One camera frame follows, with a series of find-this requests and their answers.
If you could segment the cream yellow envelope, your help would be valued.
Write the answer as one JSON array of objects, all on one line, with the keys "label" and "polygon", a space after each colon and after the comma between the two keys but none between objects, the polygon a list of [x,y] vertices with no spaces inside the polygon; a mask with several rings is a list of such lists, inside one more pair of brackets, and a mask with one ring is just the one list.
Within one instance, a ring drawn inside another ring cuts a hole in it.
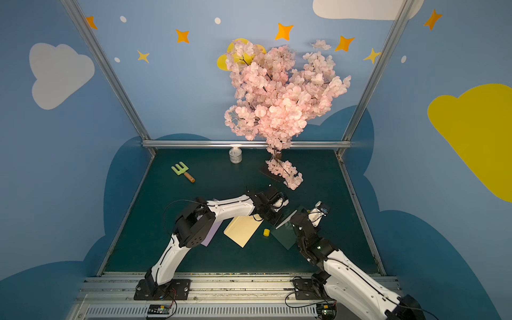
[{"label": "cream yellow envelope", "polygon": [[260,216],[234,217],[223,234],[244,248],[263,221]]}]

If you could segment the dark green envelope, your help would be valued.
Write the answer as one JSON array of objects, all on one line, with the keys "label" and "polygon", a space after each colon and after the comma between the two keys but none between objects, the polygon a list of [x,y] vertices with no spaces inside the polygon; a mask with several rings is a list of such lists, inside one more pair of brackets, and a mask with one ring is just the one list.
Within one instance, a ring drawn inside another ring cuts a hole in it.
[{"label": "dark green envelope", "polygon": [[297,243],[297,236],[294,227],[291,224],[291,218],[297,213],[307,212],[304,206],[299,206],[296,210],[290,213],[275,229],[271,230],[271,235],[276,238],[278,242],[286,250],[290,250]]}]

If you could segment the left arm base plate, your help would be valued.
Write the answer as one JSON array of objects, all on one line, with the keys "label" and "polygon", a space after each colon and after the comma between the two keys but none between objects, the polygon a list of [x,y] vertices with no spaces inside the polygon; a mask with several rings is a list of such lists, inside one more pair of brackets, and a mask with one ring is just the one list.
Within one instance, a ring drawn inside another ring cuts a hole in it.
[{"label": "left arm base plate", "polygon": [[135,288],[135,301],[176,300],[185,301],[190,292],[190,279],[174,279],[165,285],[156,285],[148,279],[142,279]]}]

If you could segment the purple envelope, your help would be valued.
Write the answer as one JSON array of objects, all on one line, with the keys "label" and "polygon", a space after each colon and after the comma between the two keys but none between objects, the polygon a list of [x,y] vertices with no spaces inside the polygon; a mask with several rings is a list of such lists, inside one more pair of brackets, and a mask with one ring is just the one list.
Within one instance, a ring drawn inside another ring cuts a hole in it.
[{"label": "purple envelope", "polygon": [[206,238],[202,241],[201,245],[207,247],[210,244],[210,242],[212,241],[213,237],[217,233],[218,229],[221,227],[221,224],[222,224],[222,222],[219,221],[219,222],[215,222],[212,225],[211,229],[209,230]]}]

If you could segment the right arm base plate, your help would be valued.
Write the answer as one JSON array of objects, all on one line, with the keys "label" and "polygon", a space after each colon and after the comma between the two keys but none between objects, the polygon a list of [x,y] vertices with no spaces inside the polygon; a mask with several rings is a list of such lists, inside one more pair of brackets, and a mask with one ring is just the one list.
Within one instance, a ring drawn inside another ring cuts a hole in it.
[{"label": "right arm base plate", "polygon": [[294,288],[296,300],[329,300],[323,284],[316,279],[305,279],[301,277],[294,277],[291,280]]}]

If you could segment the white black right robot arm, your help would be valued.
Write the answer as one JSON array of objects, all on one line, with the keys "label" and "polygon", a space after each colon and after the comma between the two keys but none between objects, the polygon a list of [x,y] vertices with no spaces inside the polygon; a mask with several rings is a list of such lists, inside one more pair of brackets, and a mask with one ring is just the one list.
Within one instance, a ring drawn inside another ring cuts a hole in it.
[{"label": "white black right robot arm", "polygon": [[321,271],[319,292],[336,300],[360,319],[425,319],[421,305],[401,297],[358,268],[342,250],[317,233],[307,212],[295,213],[291,225],[302,256]]}]

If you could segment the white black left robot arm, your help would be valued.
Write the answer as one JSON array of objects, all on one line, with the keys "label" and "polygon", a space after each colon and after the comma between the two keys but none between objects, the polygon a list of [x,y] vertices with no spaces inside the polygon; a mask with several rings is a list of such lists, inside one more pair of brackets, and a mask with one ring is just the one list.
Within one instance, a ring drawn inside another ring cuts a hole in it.
[{"label": "white black left robot arm", "polygon": [[226,200],[209,200],[198,197],[191,201],[175,221],[170,241],[157,263],[139,282],[135,299],[165,299],[171,292],[171,281],[179,264],[190,249],[199,246],[215,223],[237,217],[250,217],[272,224],[280,218],[279,211],[289,203],[285,193],[273,186],[259,193],[249,192]]}]

